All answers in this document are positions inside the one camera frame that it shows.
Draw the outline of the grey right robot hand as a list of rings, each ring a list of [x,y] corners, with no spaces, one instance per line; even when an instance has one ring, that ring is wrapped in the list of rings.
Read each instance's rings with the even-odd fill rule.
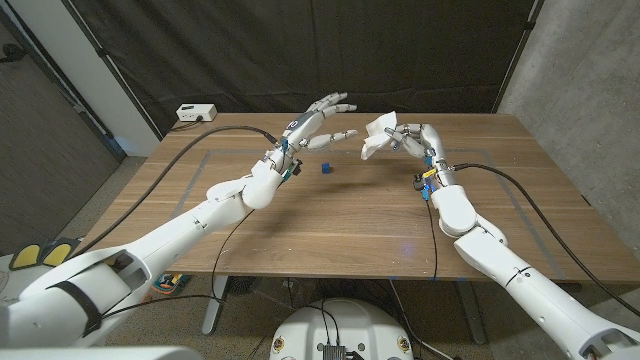
[[[429,159],[430,166],[436,170],[435,178],[441,187],[457,184],[453,171],[447,163],[442,141],[433,126],[402,124],[395,128],[386,127],[384,133],[411,156],[421,160]]]

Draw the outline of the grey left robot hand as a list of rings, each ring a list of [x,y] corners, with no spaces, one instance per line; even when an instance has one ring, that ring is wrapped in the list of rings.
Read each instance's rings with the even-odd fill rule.
[[[291,121],[282,134],[279,149],[274,152],[273,169],[284,174],[293,162],[293,156],[302,148],[309,151],[322,151],[333,143],[356,136],[356,130],[346,130],[334,134],[314,136],[323,121],[337,114],[355,111],[356,105],[341,103],[347,93],[331,93],[312,103],[305,112]]]

